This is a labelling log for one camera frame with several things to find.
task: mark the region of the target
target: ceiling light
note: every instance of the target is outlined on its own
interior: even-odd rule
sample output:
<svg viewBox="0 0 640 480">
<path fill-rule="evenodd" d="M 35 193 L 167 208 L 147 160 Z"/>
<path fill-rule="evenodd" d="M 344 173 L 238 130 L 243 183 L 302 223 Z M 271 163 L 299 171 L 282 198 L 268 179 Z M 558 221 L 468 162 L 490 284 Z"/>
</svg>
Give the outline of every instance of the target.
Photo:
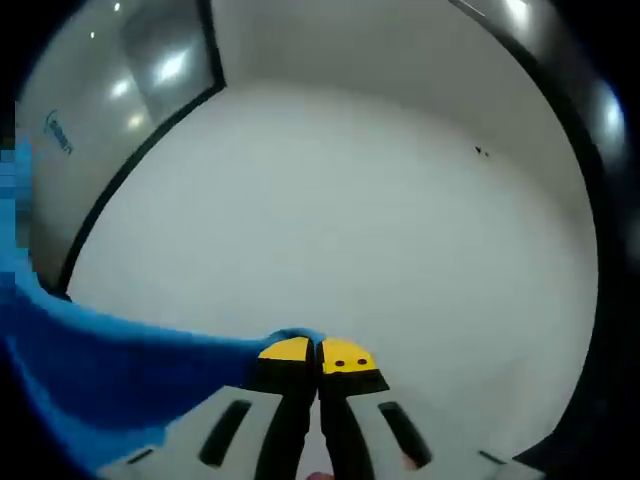
<svg viewBox="0 0 640 480">
<path fill-rule="evenodd" d="M 525 0 L 504 0 L 511 18 L 519 28 L 526 28 L 529 23 L 529 4 Z"/>
<path fill-rule="evenodd" d="M 111 98 L 118 98 L 129 91 L 131 82 L 129 80 L 120 80 L 111 89 Z"/>
<path fill-rule="evenodd" d="M 167 80 L 177 76 L 184 69 L 184 62 L 187 57 L 187 51 L 175 53 L 168 57 L 158 67 L 156 71 L 157 83 L 164 83 Z"/>
<path fill-rule="evenodd" d="M 127 122 L 127 126 L 130 130 L 135 130 L 144 121 L 144 116 L 141 113 L 136 113 L 129 118 L 129 122 Z"/>
</svg>

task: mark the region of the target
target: yellow cap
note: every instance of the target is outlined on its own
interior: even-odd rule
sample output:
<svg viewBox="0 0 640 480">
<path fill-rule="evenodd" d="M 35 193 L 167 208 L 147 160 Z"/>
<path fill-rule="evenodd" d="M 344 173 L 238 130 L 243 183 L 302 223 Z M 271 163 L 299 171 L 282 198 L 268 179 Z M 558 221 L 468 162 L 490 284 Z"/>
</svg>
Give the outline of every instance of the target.
<svg viewBox="0 0 640 480">
<path fill-rule="evenodd" d="M 341 338 L 327 337 L 322 342 L 326 374 L 375 370 L 376 363 L 369 352 L 359 345 Z"/>
<path fill-rule="evenodd" d="M 309 339 L 305 337 L 282 340 L 263 350 L 259 358 L 268 358 L 271 360 L 300 360 L 304 362 L 307 359 L 308 344 Z"/>
</svg>

